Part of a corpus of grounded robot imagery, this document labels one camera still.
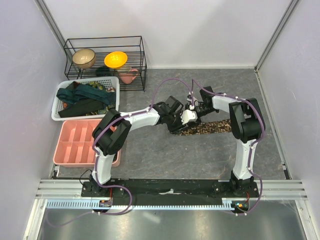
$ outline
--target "clothes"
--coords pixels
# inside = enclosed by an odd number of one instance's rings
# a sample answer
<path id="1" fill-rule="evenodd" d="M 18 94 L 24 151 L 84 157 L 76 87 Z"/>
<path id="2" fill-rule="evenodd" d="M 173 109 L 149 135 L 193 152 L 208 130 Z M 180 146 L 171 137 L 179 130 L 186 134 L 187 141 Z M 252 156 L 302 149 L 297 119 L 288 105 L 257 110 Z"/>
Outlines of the clothes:
<path id="1" fill-rule="evenodd" d="M 116 107 L 116 90 L 96 81 L 87 84 L 74 81 L 66 88 L 60 88 L 56 96 L 63 101 L 64 110 L 59 112 L 62 118 L 106 114 Z"/>
<path id="2" fill-rule="evenodd" d="M 201 122 L 197 126 L 185 128 L 178 133 L 179 136 L 199 135 L 199 134 L 216 134 L 216 133 L 230 133 L 231 121 L 230 119 L 222 121 Z"/>

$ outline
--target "white basket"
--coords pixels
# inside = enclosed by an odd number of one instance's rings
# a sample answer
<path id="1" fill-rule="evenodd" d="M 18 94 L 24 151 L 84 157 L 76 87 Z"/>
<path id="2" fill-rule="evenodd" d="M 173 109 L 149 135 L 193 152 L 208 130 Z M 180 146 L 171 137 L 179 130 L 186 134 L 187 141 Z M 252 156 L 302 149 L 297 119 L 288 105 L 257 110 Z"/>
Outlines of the white basket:
<path id="1" fill-rule="evenodd" d="M 60 88 L 65 89 L 74 81 L 81 84 L 88 84 L 92 81 L 95 81 L 105 86 L 106 88 L 111 88 L 111 87 L 115 88 L 115 94 L 116 94 L 115 109 L 117 111 L 119 110 L 120 86 L 119 86 L 119 79 L 116 76 L 103 76 L 103 77 L 63 81 L 59 84 L 56 91 L 58 92 L 58 89 Z M 100 114 L 100 115 L 92 115 L 92 116 L 60 117 L 58 112 L 60 112 L 63 109 L 64 109 L 64 103 L 59 98 L 57 98 L 57 96 L 55 96 L 53 100 L 52 110 L 51 110 L 51 117 L 55 121 L 65 121 L 65 120 L 75 120 L 75 119 L 97 119 L 97 118 L 103 118 L 105 116 L 104 114 Z"/>

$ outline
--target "pink cup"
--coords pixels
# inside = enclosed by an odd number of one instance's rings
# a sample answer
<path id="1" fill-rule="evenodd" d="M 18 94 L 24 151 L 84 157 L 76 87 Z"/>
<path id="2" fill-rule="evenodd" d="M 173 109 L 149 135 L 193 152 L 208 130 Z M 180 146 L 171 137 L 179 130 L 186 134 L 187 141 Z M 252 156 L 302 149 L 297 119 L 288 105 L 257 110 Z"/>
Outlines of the pink cup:
<path id="1" fill-rule="evenodd" d="M 135 80 L 135 78 L 138 76 L 138 74 L 139 74 L 138 69 L 131 68 L 129 72 L 119 73 L 119 76 L 120 76 L 122 82 L 124 82 L 125 84 L 130 84 L 130 83 L 132 83 L 133 80 Z"/>

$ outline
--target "yellow bowl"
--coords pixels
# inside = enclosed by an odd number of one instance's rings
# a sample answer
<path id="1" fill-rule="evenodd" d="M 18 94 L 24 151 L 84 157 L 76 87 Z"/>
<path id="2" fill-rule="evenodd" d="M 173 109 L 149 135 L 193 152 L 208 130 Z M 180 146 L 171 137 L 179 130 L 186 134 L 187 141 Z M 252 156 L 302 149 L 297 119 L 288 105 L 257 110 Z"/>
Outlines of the yellow bowl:
<path id="1" fill-rule="evenodd" d="M 104 64 L 111 69 L 120 69 L 127 60 L 128 56 L 123 51 L 114 51 L 105 57 Z"/>

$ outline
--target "folded clothing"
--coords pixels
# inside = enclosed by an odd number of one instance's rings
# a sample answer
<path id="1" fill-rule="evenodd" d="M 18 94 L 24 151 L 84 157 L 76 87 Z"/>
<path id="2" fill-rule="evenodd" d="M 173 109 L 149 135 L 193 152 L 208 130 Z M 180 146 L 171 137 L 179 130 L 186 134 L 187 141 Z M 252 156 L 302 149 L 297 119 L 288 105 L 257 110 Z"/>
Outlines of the folded clothing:
<path id="1" fill-rule="evenodd" d="M 96 81 L 87 84 L 74 81 L 66 88 L 59 88 L 56 96 L 63 101 L 61 118 L 106 114 L 116 106 L 116 90 Z"/>

